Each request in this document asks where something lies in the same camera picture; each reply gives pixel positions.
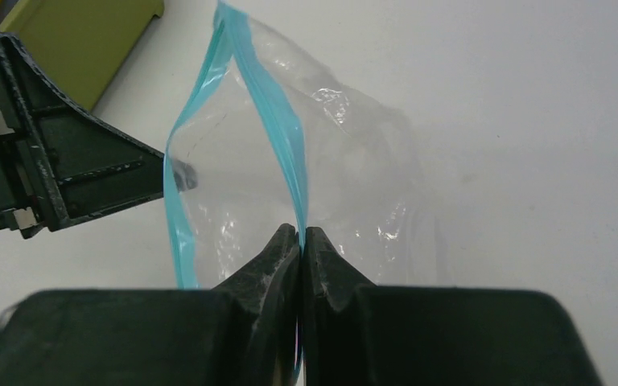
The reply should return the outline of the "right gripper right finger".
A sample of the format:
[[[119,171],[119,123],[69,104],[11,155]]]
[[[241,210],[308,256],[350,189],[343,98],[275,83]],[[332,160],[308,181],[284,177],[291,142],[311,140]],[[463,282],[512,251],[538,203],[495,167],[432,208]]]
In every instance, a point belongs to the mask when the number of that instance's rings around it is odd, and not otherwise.
[[[599,385],[548,294],[376,285],[310,227],[301,260],[308,385]]]

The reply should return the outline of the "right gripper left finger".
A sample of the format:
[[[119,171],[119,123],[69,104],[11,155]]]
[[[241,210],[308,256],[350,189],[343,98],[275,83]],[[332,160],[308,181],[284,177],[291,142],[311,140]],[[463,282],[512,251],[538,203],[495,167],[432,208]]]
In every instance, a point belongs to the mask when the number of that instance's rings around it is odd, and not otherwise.
[[[0,385],[293,385],[295,228],[212,289],[55,289],[0,321]]]

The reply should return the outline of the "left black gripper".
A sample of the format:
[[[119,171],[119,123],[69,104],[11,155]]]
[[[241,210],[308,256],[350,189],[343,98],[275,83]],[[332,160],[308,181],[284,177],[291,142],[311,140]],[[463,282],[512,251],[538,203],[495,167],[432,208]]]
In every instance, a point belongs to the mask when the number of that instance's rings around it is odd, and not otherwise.
[[[92,115],[0,33],[0,230],[34,235],[163,196],[163,152]]]

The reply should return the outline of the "clear zip top bag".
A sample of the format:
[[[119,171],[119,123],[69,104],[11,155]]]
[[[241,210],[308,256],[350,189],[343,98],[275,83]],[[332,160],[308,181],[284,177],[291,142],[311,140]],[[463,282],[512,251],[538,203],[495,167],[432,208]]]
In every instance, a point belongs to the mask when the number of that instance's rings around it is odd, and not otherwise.
[[[322,228],[371,281],[449,285],[410,121],[219,2],[163,164],[175,277],[211,288],[281,224]]]

